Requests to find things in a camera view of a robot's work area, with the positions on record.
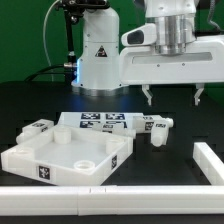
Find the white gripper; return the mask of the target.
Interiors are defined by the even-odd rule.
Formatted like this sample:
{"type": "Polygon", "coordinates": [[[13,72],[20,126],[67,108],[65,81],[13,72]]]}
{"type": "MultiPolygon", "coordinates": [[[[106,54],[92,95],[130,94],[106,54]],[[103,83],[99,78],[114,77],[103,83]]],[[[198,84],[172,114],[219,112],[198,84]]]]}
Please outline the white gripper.
{"type": "Polygon", "coordinates": [[[127,47],[120,54],[120,80],[142,85],[149,106],[149,85],[196,84],[194,103],[198,106],[203,83],[224,82],[224,35],[199,37],[183,54],[174,56],[156,54],[151,46],[127,47]]]}

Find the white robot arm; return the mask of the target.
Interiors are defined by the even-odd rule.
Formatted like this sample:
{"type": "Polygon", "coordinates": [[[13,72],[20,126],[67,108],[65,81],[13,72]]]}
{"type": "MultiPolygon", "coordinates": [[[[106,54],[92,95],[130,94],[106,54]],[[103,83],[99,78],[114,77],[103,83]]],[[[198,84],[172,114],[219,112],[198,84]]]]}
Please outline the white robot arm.
{"type": "Polygon", "coordinates": [[[113,9],[87,10],[73,88],[97,96],[140,85],[151,99],[152,85],[194,84],[198,100],[206,83],[224,82],[224,35],[195,35],[199,1],[137,0],[146,22],[123,35],[113,9]]]}

